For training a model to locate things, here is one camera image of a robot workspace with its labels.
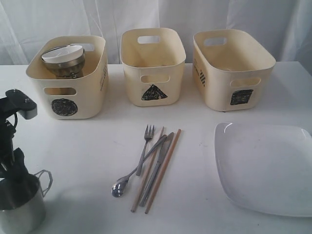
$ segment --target silver spoon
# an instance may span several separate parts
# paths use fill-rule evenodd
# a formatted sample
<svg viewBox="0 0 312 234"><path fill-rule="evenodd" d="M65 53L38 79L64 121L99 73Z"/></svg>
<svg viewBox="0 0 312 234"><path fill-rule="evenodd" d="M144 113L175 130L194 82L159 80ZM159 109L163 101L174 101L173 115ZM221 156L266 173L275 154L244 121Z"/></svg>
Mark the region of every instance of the silver spoon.
<svg viewBox="0 0 312 234"><path fill-rule="evenodd" d="M153 147L150 149L150 151L146 154L146 156L144 157L145 161L150 155L152 155L152 153L157 149L157 147L159 145L161 145L167 138L167 135L163 135L156 143L155 145L153 145ZM115 184L113 184L112 187L112 195L114 197L120 197L123 195L123 193L125 192L125 189L127 187L127 184L129 182L130 177L134 174L134 172L137 171L137 167L131 171L128 175L119 178Z"/></svg>

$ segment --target black circle label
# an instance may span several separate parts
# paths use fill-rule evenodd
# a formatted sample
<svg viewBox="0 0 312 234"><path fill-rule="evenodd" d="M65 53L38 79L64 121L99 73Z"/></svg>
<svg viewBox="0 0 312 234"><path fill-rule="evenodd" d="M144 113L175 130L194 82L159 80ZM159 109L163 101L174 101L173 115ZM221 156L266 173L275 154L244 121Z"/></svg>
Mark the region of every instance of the black circle label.
<svg viewBox="0 0 312 234"><path fill-rule="evenodd" d="M72 116L77 113L77 105L68 99L55 99L51 103L52 110L59 116Z"/></svg>

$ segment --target chopsticks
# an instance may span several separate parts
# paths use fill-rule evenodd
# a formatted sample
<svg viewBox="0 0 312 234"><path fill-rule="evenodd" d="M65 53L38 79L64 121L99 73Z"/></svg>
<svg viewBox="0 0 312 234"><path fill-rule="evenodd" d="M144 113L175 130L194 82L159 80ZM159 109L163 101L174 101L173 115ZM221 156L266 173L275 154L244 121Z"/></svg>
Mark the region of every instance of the chopsticks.
<svg viewBox="0 0 312 234"><path fill-rule="evenodd" d="M162 137L163 132L164 132L164 127L162 127L162 129L161 129L161 132L160 132L160 135L159 135L159 139ZM142 183L141 183L141 185L140 185L140 187L138 189L137 195L135 197L135 200L133 201L133 205L132 205L132 208L131 208L131 212L133 212L133 213L137 210L137 206L138 206L139 200L141 198L142 191L143 191L143 189L145 187L145 184L146 184L148 175L150 173L150 170L152 168L152 165L154 163L156 154L157 154L157 150L153 153L153 155L152 155L152 157L150 159L150 163L149 163L149 165L147 166L147 168L146 168L146 170L144 172Z"/></svg>
<svg viewBox="0 0 312 234"><path fill-rule="evenodd" d="M154 198L155 198L155 196L156 196L156 194L157 194L157 191L158 191L158 188L159 188L160 183L161 183L161 181L162 181L162 178L164 177L164 174L165 174L165 172L166 172L167 166L168 166L169 161L170 161L170 159L171 159L172 153L173 153L173 151L174 151L174 149L175 149L175 147L176 147L176 143L177 143L177 140L178 140L179 137L180 137L180 134L181 134L181 129L179 129L178 132L176 133L176 136L175 136L175 139L174 139L174 141L173 141L173 143L172 143L172 146L170 147L169 152L168 152L168 154L167 154L167 156L166 156L166 158L165 158L165 161L163 162L163 165L162 165L162 167L160 168L159 175L158 175L157 178L156 178L155 185L153 186L153 189L152 189L152 192L151 192L151 197L150 197L150 199L149 199L149 201L148 201L148 203L147 203L147 207L146 207L146 210L145 210L145 213L146 213L146 214L148 214L148 212L149 212L150 209L151 209L151 206L152 206L152 204L153 204Z"/></svg>

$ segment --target white square plate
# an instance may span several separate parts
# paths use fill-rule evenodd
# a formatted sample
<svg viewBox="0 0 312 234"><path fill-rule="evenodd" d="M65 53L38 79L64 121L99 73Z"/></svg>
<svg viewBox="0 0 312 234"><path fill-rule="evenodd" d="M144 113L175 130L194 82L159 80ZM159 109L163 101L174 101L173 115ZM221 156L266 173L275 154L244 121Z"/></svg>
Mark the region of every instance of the white square plate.
<svg viewBox="0 0 312 234"><path fill-rule="evenodd" d="M220 123L219 177L235 204L273 215L312 217L312 138L294 126Z"/></svg>

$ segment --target basket handle hole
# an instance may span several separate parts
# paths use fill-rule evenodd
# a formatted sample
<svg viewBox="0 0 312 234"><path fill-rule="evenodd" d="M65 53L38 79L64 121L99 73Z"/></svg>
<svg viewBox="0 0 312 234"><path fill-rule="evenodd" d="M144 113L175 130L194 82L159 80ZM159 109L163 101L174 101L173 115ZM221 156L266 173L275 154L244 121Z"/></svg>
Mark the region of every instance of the basket handle hole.
<svg viewBox="0 0 312 234"><path fill-rule="evenodd" d="M75 95L77 93L74 88L44 88L43 90L48 95Z"/></svg>
<svg viewBox="0 0 312 234"><path fill-rule="evenodd" d="M224 45L226 44L227 39L224 37L221 38L207 38L204 40L205 46L212 46L212 45Z"/></svg>
<svg viewBox="0 0 312 234"><path fill-rule="evenodd" d="M152 44L152 43L159 43L160 36L141 36L137 38L137 42L139 44Z"/></svg>
<svg viewBox="0 0 312 234"><path fill-rule="evenodd" d="M143 83L165 83L170 80L169 75L148 75L141 76L141 81Z"/></svg>
<svg viewBox="0 0 312 234"><path fill-rule="evenodd" d="M231 87L247 87L247 86L254 86L258 85L261 82L260 77L252 77L252 78L241 78L232 80L230 83Z"/></svg>
<svg viewBox="0 0 312 234"><path fill-rule="evenodd" d="M94 45L90 43L72 43L71 45L81 45L85 51L94 51Z"/></svg>

